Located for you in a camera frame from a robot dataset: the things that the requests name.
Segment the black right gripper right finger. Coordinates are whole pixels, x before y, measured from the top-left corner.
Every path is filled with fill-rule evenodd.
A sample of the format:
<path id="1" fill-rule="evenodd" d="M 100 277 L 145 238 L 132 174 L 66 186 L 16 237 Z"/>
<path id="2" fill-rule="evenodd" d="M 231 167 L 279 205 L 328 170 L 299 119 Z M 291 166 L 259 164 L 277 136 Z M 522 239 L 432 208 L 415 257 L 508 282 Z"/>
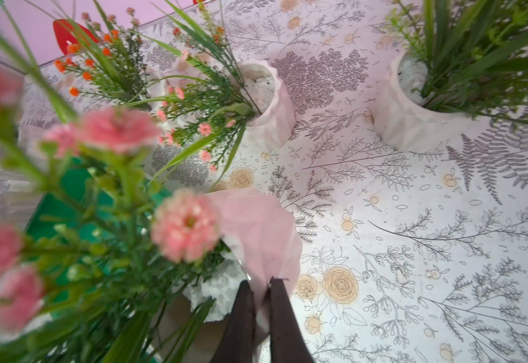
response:
<path id="1" fill-rule="evenodd" d="M 269 286 L 271 361 L 274 363 L 313 363 L 290 298 L 281 279 L 273 278 Z"/>

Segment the green grass pot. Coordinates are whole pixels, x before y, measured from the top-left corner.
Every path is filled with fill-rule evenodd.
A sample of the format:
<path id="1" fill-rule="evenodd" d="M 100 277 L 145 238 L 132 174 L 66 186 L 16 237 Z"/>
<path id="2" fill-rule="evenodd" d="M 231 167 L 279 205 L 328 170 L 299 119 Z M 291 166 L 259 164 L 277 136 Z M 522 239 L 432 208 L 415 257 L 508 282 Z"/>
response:
<path id="1" fill-rule="evenodd" d="M 374 129 L 425 153 L 479 120 L 528 129 L 528 1 L 398 1 L 405 50 L 379 85 Z"/>

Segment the orange gypsophila pot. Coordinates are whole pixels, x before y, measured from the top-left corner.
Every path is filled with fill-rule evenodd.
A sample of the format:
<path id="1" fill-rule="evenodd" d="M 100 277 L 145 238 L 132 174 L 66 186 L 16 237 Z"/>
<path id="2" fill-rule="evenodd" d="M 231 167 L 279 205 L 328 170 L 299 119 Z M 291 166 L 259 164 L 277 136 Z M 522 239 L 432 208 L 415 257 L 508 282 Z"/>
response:
<path id="1" fill-rule="evenodd" d="M 118 23 L 117 16 L 106 13 L 96 1 L 101 21 L 93 21 L 90 14 L 81 14 L 81 21 L 64 19 L 63 30 L 71 36 L 66 44 L 65 57 L 54 62 L 56 69 L 74 75 L 86 82 L 86 88 L 69 87 L 73 97 L 89 96 L 114 104 L 133 104 L 135 108 L 150 111 L 150 82 L 142 51 L 143 39 L 140 21 L 135 9 L 127 8 L 130 25 Z"/>

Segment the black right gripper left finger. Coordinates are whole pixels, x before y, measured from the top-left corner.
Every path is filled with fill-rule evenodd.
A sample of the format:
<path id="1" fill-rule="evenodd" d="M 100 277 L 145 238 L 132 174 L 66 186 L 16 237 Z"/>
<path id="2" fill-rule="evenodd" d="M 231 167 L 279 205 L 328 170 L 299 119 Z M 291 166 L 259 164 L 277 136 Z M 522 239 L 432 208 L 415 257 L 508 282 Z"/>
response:
<path id="1" fill-rule="evenodd" d="M 256 310 L 248 281 L 242 281 L 228 325 L 211 363 L 249 363 L 253 361 Z"/>

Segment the pink gypsophila pot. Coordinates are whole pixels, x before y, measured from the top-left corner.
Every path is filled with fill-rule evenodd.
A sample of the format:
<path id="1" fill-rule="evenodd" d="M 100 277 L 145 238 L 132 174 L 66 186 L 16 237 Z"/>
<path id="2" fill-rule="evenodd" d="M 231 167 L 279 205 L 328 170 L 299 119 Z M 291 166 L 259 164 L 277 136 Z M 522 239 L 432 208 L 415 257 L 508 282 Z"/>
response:
<path id="1" fill-rule="evenodd" d="M 47 164 L 41 167 L 12 139 L 19 92 L 0 75 L 4 165 L 29 177 L 45 196 L 56 193 L 72 160 L 100 163 L 121 175 L 123 204 L 134 207 L 138 179 L 147 181 L 139 161 L 159 132 L 153 118 L 116 107 L 78 116 L 49 84 L 44 84 L 44 90 L 62 111 L 69 140 L 43 141 L 40 149 Z M 270 281 L 281 279 L 286 288 L 297 276 L 303 246 L 294 221 L 271 224 L 257 213 L 241 216 L 235 204 L 254 198 L 253 191 L 199 195 L 180 189 L 170 194 L 153 212 L 150 240 L 177 267 L 171 300 L 89 299 L 74 306 L 48 304 L 44 277 L 25 257 L 30 240 L 26 230 L 0 222 L 0 331 L 17 335 L 0 345 L 0 362 L 152 362 L 166 344 L 171 346 L 167 361 L 181 362 L 215 299 L 197 305 L 186 325 L 164 339 L 158 336 L 159 323 L 175 299 L 186 288 L 212 278 L 229 253 L 244 271 L 241 280 L 231 286 L 234 300 L 242 281 L 248 281 L 253 292 L 253 361 L 263 342 L 268 341 L 271 349 Z"/>
<path id="2" fill-rule="evenodd" d="M 147 99 L 159 102 L 170 129 L 162 143 L 179 146 L 155 177 L 173 173 L 186 159 L 197 156 L 214 173 L 225 175 L 242 141 L 275 150 L 291 137 L 296 124 L 294 107 L 277 69 L 265 60 L 239 61 L 228 40 L 223 21 L 215 21 L 203 2 L 197 3 L 197 22 L 173 2 L 169 19 L 173 36 L 184 45 L 177 49 L 156 44 L 199 71 L 184 87 Z"/>

